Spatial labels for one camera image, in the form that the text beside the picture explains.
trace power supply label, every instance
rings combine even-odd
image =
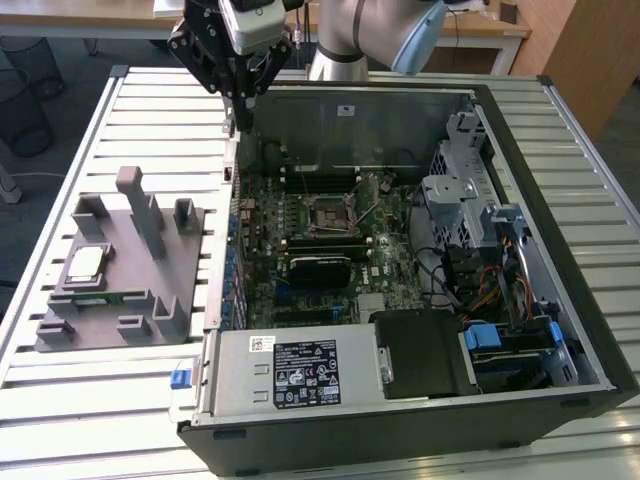
[[[273,348],[273,404],[276,408],[340,403],[335,340],[276,343]]]

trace slotted aluminum surface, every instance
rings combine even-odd
[[[600,307],[634,371],[640,370],[640,236],[636,213],[553,89],[535,78],[439,76],[492,90]],[[396,81],[405,81],[392,77]],[[378,74],[372,80],[390,80]],[[175,434],[195,406],[169,373],[201,350],[207,258],[215,243],[224,135],[222,102],[185,71],[132,68],[110,79],[62,193],[0,327],[0,469],[17,478],[206,480],[214,476]],[[121,165],[139,165],[144,188],[168,206],[185,194],[207,209],[190,342],[180,346],[40,354],[32,347],[47,288],[71,245],[77,195],[102,193],[109,208]],[[358,465],[269,478],[638,478],[640,399],[572,422],[530,447]]]

